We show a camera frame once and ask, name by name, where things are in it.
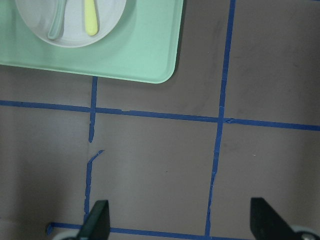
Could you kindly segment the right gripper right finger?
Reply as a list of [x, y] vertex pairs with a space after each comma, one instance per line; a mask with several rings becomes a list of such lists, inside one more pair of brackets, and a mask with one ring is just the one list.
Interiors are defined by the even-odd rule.
[[293, 229], [262, 197], [250, 200], [250, 230], [256, 240], [299, 240]]

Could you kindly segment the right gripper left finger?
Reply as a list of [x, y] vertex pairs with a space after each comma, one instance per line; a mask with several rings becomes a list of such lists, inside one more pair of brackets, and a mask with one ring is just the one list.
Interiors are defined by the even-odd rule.
[[79, 240], [107, 240], [110, 235], [110, 211], [108, 200], [98, 200], [78, 232]]

